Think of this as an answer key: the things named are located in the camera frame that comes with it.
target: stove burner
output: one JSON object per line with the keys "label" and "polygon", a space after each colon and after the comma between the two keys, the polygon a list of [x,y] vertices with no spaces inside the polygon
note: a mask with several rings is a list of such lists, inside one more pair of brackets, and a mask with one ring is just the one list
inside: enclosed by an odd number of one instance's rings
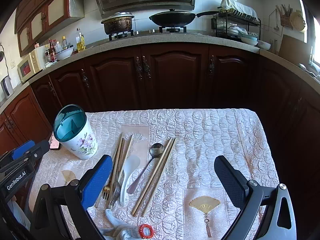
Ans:
{"label": "stove burner", "polygon": [[130,35],[133,36],[133,30],[127,31],[127,33],[123,32],[121,34],[119,34],[119,33],[109,34],[109,41],[112,41],[112,35],[113,34],[115,34],[114,37],[117,37],[117,39],[121,39],[121,38],[127,37],[129,32],[130,32]]}
{"label": "stove burner", "polygon": [[[159,32],[163,33],[163,28],[165,27],[159,27]],[[187,27],[186,26],[182,26],[182,27],[178,27],[178,28],[167,28],[166,32],[169,33],[179,33],[180,32],[180,28],[183,28],[183,32],[186,33],[187,32]]]}

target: power outlet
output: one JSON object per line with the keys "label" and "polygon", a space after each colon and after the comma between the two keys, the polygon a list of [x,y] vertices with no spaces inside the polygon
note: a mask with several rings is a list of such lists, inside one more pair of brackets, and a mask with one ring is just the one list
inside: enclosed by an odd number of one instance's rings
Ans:
{"label": "power outlet", "polygon": [[15,67],[16,67],[16,62],[13,60],[13,61],[10,63],[10,66],[11,66],[11,68],[15,68]]}

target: woven basket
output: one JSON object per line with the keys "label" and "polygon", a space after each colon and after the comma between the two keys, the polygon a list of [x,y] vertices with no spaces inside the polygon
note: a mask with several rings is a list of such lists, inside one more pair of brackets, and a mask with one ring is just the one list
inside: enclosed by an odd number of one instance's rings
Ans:
{"label": "woven basket", "polygon": [[285,15],[282,15],[282,16],[280,15],[280,24],[283,27],[288,27],[293,30],[293,27],[290,23],[290,17],[287,17]]}

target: textured tablecloth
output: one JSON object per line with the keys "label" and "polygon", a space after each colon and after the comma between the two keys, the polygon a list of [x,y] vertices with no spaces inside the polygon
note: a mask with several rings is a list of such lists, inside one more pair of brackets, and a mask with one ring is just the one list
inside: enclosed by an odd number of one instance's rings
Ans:
{"label": "textured tablecloth", "polygon": [[[199,195],[213,196],[221,201],[211,214],[210,227],[212,240],[223,236],[239,209],[232,205],[214,172],[213,163],[218,155],[224,155],[247,179],[255,179],[262,186],[275,187],[279,183],[262,125],[250,110],[163,109],[87,113],[87,116],[99,144],[97,153],[89,160],[79,160],[63,147],[45,154],[31,189],[31,210],[41,185],[61,186],[62,170],[71,170],[80,179],[103,154],[113,156],[123,124],[149,126],[149,146],[156,142],[165,144],[170,137],[178,140],[147,216],[141,217],[140,211],[137,217],[133,217],[131,210],[156,161],[146,170],[136,192],[127,196],[127,206],[121,207],[117,202],[112,209],[116,218],[129,224],[152,225],[156,231],[155,239],[206,239],[203,213],[188,205]],[[131,182],[141,170],[134,172]],[[68,209],[63,207],[63,211],[72,235],[77,237]],[[110,227],[104,211],[103,200],[98,208],[88,209],[99,228]],[[253,238],[263,211],[260,208],[247,239]]]}

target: teal lid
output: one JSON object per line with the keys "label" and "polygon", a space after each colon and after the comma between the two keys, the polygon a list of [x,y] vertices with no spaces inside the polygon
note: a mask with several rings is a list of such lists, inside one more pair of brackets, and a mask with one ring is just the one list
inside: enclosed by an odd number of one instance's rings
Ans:
{"label": "teal lid", "polygon": [[53,135],[59,142],[67,142],[83,129],[86,122],[87,116],[80,106],[65,106],[54,120]]}

